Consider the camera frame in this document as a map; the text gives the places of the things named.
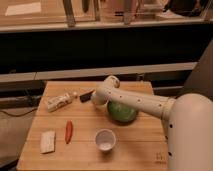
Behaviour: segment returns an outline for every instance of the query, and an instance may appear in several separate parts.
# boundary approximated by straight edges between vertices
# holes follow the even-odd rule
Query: small package
[[[41,153],[51,153],[55,151],[55,131],[47,131],[41,134]]]
[[[77,93],[65,93],[63,95],[51,98],[47,101],[47,109],[49,112],[53,112],[67,104],[71,103],[74,98],[77,97]]]

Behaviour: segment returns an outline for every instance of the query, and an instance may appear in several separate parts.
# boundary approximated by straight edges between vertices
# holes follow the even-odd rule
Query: brown surface
[[[10,5],[29,4],[33,2],[41,2],[41,13],[5,16],[5,12]],[[90,2],[89,11],[87,13],[83,13],[81,1],[72,0],[76,21],[94,20],[93,1]],[[62,0],[1,0],[0,26],[64,22],[66,22],[66,16]]]
[[[18,170],[143,170],[166,171],[167,147],[160,120],[140,113],[128,125],[118,125],[107,117],[106,108],[95,108],[79,99],[48,113],[48,98],[76,91],[79,95],[95,89],[97,82],[48,82],[39,109],[28,134]],[[147,82],[122,82],[122,89],[152,93]],[[74,131],[70,144],[64,140],[66,122]],[[94,136],[101,128],[112,129],[117,136],[113,151],[103,155],[95,146]],[[40,153],[43,131],[56,131],[56,151]]]

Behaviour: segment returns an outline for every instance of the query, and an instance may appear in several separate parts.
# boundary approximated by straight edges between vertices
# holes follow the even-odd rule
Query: red pepper
[[[72,121],[67,121],[66,125],[66,133],[65,133],[65,142],[69,144],[71,137],[72,137],[73,125]]]

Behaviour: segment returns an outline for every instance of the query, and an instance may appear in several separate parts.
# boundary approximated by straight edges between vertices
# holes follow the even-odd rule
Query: wooden table
[[[59,110],[48,113],[45,102],[54,96],[76,91],[79,95],[94,90],[98,82],[48,82],[29,131],[17,169],[20,170],[141,170],[166,171],[167,145],[161,121],[140,113],[128,125],[110,120],[106,108],[95,108],[91,101],[79,98]],[[121,82],[121,88],[153,93],[149,82]],[[72,120],[74,132],[70,144],[64,140],[65,126]],[[109,154],[95,146],[95,133],[112,129],[117,144]],[[40,153],[41,133],[56,131],[56,151]]]

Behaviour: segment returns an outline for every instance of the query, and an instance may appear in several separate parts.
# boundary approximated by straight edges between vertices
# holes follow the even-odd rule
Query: paper cup
[[[95,135],[95,143],[102,152],[109,152],[116,144],[115,134],[110,129],[101,129]]]

